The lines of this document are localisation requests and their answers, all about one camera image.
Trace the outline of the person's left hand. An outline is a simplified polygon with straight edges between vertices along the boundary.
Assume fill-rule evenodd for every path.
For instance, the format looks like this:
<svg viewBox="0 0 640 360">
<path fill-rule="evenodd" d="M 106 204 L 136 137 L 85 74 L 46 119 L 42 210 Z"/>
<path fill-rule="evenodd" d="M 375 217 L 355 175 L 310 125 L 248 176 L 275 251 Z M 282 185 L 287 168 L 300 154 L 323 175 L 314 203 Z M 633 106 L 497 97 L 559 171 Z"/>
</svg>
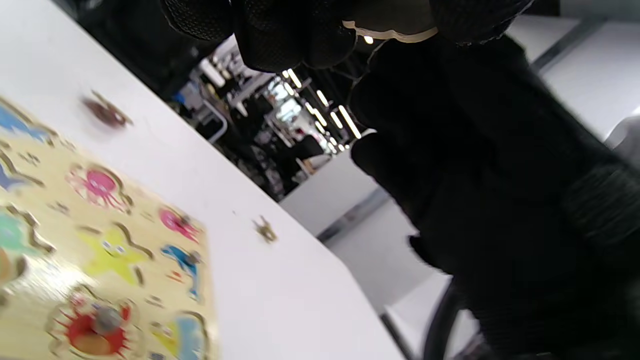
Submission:
<svg viewBox="0 0 640 360">
<path fill-rule="evenodd" d="M 357 37 L 420 43 L 441 34 L 456 44 L 500 37 L 530 0 L 161 0 L 172 28 L 201 41 L 234 37 L 250 69 L 327 69 Z"/>
</svg>

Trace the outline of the person's right hand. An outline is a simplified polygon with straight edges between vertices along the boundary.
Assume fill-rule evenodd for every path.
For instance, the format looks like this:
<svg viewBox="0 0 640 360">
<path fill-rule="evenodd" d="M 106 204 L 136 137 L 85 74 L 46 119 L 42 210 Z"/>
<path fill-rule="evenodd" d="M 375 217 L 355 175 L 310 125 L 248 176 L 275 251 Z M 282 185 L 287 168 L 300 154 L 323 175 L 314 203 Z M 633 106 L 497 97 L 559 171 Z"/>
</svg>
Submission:
<svg viewBox="0 0 640 360">
<path fill-rule="evenodd" d="M 499 360 L 639 358 L 639 172 L 507 36 L 386 42 L 352 96 L 352 160 Z"/>
</svg>

